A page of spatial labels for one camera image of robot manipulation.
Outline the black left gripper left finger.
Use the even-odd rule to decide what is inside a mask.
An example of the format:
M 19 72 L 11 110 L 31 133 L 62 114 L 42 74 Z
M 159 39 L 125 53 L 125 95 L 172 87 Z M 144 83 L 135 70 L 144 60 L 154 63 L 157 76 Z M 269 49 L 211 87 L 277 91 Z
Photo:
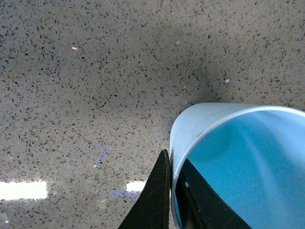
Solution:
M 167 229 L 169 227 L 171 165 L 163 149 L 134 206 L 120 224 L 120 229 Z

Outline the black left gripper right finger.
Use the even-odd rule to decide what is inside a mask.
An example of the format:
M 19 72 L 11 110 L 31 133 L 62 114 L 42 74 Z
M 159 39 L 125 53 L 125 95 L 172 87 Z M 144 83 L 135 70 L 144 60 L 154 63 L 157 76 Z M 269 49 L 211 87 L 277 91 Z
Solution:
M 187 159 L 178 177 L 178 210 L 183 229 L 249 229 Z

